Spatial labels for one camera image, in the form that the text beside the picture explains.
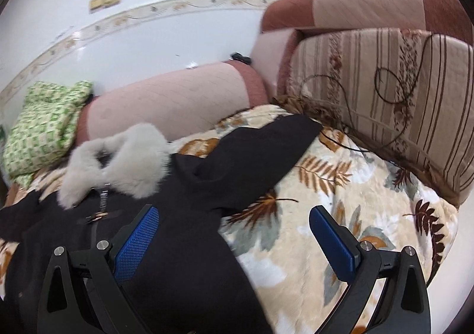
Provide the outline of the black coat with fur collar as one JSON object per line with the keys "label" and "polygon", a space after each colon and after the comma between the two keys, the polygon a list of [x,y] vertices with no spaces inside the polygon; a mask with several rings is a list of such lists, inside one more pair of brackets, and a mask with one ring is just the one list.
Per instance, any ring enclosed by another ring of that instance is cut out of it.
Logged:
{"label": "black coat with fur collar", "polygon": [[1,210],[1,238],[17,245],[2,330],[269,333],[220,223],[273,189],[320,131],[283,116],[235,129],[204,158],[172,153],[152,124],[83,143],[56,193]]}

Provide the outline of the leaf pattern beige blanket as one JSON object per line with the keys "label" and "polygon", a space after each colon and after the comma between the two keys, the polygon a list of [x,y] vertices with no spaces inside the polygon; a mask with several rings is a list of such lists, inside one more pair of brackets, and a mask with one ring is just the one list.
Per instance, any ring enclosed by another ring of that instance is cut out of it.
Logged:
{"label": "leaf pattern beige blanket", "polygon": [[[233,116],[222,130],[166,141],[174,154],[204,158],[235,129],[259,129],[283,116],[291,114],[262,105]],[[33,191],[43,197],[56,193],[67,166],[52,173],[46,189]],[[359,152],[347,136],[322,126],[273,189],[220,223],[219,233],[247,275],[269,333],[316,332],[347,285],[334,274],[310,229],[314,206],[323,206],[355,239],[378,250],[414,247],[426,284],[458,230],[456,207],[414,174]]]}

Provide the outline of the green patterned folded quilt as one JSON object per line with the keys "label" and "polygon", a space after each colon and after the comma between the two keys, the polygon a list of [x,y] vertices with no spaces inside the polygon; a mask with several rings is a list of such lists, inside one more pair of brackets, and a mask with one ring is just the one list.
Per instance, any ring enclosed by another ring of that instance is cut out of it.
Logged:
{"label": "green patterned folded quilt", "polygon": [[3,152],[11,181],[23,188],[30,186],[37,171],[69,151],[92,91],[93,83],[84,80],[70,87],[38,81],[28,88]]}

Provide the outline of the striped floral sofa backrest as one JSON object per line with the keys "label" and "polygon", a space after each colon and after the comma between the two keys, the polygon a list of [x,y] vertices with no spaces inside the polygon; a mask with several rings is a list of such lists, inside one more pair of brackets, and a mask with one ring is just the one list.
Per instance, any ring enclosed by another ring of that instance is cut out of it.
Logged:
{"label": "striped floral sofa backrest", "polygon": [[473,47],[464,41],[395,28],[310,37],[275,103],[346,131],[455,206],[473,192]]}

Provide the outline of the pink quilted bolster cushion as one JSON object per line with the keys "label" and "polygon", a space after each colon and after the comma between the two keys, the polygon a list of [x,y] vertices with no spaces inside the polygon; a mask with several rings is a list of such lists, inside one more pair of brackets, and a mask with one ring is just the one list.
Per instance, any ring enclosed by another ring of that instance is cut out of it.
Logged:
{"label": "pink quilted bolster cushion", "polygon": [[212,129],[237,112],[268,103],[262,77],[238,61],[160,74],[96,96],[81,111],[76,143],[155,125],[177,140]]}

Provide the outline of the small black object on bolster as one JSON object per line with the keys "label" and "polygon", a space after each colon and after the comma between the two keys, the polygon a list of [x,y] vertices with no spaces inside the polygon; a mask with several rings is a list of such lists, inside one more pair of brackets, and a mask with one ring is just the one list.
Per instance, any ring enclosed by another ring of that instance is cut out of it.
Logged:
{"label": "small black object on bolster", "polygon": [[231,60],[234,60],[234,61],[238,61],[240,63],[244,63],[244,64],[247,64],[247,65],[251,65],[252,64],[252,58],[249,57],[249,56],[245,56],[245,55],[242,55],[238,52],[235,52],[235,53],[232,53],[230,55],[230,59]]}

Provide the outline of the pink brown quilted sofa cover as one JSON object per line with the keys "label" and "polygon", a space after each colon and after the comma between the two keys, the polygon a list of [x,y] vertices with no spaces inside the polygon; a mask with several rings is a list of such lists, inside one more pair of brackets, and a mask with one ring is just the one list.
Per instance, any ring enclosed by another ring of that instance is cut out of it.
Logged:
{"label": "pink brown quilted sofa cover", "polygon": [[252,66],[268,95],[281,95],[292,53],[303,38],[384,27],[432,31],[473,43],[473,24],[459,0],[277,0],[264,11]]}

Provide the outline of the small gold wall plaque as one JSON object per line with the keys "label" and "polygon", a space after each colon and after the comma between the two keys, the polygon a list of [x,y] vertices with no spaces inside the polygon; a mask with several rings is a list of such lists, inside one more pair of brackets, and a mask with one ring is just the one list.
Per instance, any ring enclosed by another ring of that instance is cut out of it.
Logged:
{"label": "small gold wall plaque", "polygon": [[121,0],[90,0],[88,4],[89,12],[92,14],[109,7],[118,5]]}

